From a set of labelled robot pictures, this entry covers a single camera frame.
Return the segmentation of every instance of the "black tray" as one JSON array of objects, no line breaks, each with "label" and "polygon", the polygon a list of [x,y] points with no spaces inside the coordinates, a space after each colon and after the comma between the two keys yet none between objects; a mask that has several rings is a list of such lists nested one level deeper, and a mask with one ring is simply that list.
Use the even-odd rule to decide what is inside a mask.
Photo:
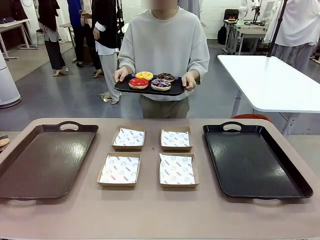
[{"label": "black tray", "polygon": [[129,81],[136,77],[135,74],[128,75],[123,82],[118,81],[114,88],[117,89],[119,92],[126,92],[126,93],[136,93],[136,94],[152,94],[152,95],[165,95],[165,96],[178,96],[185,92],[185,87],[182,86],[182,78],[175,77],[174,82],[171,84],[171,89],[169,91],[155,91],[151,87],[151,81],[149,81],[149,85],[145,89],[132,89],[129,86]]},{"label": "black tray", "polygon": [[[65,124],[78,129],[64,129]],[[98,131],[65,121],[36,126],[0,165],[0,198],[56,199],[66,195]]]},{"label": "black tray", "polygon": [[[225,130],[238,125],[241,130]],[[310,198],[313,190],[285,152],[259,125],[203,126],[221,190],[229,197]]]}]

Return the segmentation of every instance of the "backpack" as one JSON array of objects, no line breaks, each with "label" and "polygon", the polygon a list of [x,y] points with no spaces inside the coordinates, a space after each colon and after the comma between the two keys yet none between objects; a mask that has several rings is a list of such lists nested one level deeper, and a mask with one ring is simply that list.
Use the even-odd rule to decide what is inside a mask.
[{"label": "backpack", "polygon": [[227,40],[227,28],[222,26],[218,31],[218,43],[221,45],[225,45]]}]

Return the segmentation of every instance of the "brown tray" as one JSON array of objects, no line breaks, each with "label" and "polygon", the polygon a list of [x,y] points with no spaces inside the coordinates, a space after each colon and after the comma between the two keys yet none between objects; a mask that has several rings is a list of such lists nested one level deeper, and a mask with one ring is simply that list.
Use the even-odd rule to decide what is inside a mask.
[{"label": "brown tray", "polygon": [[[61,129],[66,124],[78,129]],[[56,199],[70,189],[98,131],[65,121],[36,126],[0,165],[0,198]]]}]

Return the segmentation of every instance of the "yellow glazed donut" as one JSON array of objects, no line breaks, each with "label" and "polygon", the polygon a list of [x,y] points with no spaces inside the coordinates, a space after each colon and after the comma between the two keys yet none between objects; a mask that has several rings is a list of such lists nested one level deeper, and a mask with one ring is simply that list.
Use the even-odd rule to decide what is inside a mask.
[{"label": "yellow glazed donut", "polygon": [[138,78],[138,79],[147,79],[148,81],[150,81],[150,80],[152,80],[154,78],[154,75],[151,72],[148,72],[148,71],[141,71],[141,72],[138,72],[135,75],[135,77]]}]

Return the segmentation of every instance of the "black jacket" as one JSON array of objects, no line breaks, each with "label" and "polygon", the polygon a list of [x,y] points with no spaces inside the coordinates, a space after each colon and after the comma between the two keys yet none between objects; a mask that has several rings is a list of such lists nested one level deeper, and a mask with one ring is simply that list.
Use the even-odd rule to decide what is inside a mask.
[{"label": "black jacket", "polygon": [[92,1],[92,24],[96,22],[105,26],[105,31],[100,32],[98,42],[110,49],[118,47],[118,27],[116,0],[93,0]]},{"label": "black jacket", "polygon": [[60,9],[56,0],[38,0],[39,1],[39,22],[50,28],[52,31],[57,31],[56,16],[58,17],[57,9]]}]

